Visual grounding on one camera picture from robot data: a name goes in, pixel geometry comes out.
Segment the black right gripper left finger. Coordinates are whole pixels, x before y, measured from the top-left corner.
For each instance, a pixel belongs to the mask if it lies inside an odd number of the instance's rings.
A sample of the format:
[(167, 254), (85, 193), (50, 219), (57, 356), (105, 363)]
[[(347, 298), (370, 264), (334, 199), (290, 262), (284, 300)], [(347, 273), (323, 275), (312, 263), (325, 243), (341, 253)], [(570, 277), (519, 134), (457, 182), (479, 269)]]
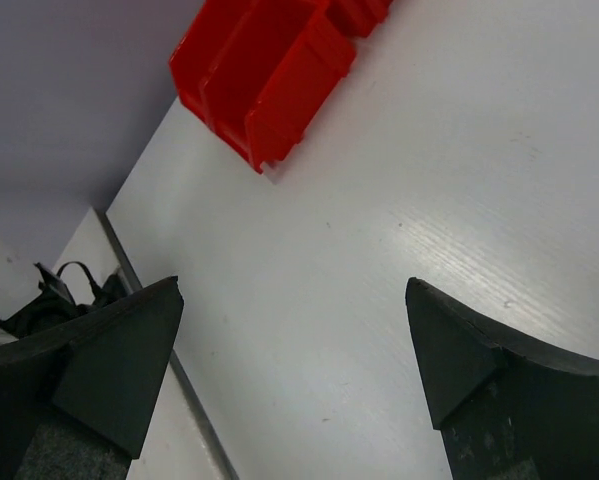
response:
[(0, 479), (126, 478), (183, 307), (171, 276), (0, 345)]

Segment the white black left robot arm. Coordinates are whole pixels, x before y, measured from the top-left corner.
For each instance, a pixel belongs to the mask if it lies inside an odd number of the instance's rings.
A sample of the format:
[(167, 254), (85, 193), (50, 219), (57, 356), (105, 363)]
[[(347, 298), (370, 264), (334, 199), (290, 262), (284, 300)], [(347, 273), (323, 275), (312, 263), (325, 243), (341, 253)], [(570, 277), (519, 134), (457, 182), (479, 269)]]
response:
[[(62, 280), (68, 266), (78, 266), (85, 275), (94, 300), (90, 304), (78, 303)], [(119, 273), (109, 275), (100, 285), (90, 269), (80, 261), (69, 261), (53, 272), (41, 263), (35, 263), (41, 275), (40, 293), (9, 318), (0, 319), (0, 345), (20, 340), (87, 314), (97, 312), (130, 294)]]

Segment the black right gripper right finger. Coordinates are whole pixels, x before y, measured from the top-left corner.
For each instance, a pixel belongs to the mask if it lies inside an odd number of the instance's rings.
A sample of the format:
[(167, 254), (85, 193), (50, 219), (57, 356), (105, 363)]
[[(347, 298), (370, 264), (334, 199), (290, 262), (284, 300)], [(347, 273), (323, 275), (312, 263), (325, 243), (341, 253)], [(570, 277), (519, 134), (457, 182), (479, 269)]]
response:
[(599, 479), (599, 360), (409, 279), (430, 418), (455, 479)]

